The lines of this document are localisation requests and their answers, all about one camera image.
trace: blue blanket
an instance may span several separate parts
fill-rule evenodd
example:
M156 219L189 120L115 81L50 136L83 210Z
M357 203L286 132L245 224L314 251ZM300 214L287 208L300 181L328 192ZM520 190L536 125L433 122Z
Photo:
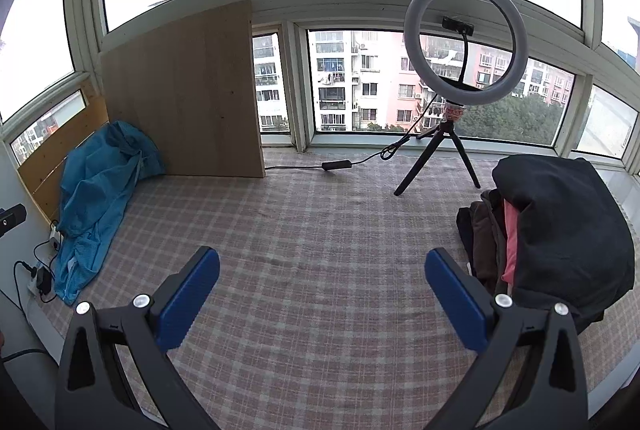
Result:
M138 180L158 174L158 149L123 121L106 124L67 155L58 225L65 238L55 270L55 291L66 304L100 271Z

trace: plywood panel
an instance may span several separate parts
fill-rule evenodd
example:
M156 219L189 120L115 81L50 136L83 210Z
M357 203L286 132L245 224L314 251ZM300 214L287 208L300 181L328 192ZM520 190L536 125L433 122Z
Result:
M51 134L18 168L27 190L34 192L69 151L107 121L107 108L99 96Z
M147 134L168 174L264 177L250 1L165 24L100 61L110 120Z
M64 162L60 163L33 192L33 199L49 220L60 220L60 179L64 168Z

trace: wall socket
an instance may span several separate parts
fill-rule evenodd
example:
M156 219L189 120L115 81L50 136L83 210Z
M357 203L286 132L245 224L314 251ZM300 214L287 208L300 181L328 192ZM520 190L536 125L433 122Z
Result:
M55 226L52 226L51 233L49 235L49 244L54 250L56 251L60 250L60 246L62 245L62 239L63 239L62 233L60 233Z

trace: metal rivet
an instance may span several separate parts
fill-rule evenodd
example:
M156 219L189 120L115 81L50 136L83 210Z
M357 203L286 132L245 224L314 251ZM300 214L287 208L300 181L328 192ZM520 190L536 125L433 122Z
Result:
M83 315L84 313L89 312L90 308L91 306L89 305L89 302L80 302L76 306L76 313L78 313L79 315Z
M495 303L497 303L500 307L511 307L513 305L513 300L509 295L505 295L500 293L495 296Z
M569 308L566 305L561 304L560 302L554 305L554 309L559 315L567 316L569 314Z
M149 295L138 295L133 299L133 305L136 307L146 307L151 302Z

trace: plaid carpet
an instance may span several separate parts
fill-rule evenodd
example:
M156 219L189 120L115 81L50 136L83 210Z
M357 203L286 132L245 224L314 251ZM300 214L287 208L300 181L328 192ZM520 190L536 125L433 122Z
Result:
M265 150L267 165L330 159ZM475 358L428 287L424 257L443 246L464 265L455 217L479 191L458 158L437 157L394 197L414 160L141 182L79 301L127 304L211 246L220 279L169 356L223 429L422 428ZM473 163L493 187L495 161ZM640 338L639 289L580 336L590 389ZM42 308L65 334L72 309L58 299ZM127 349L121 356L140 405L157 414ZM484 420L499 414L523 356Z

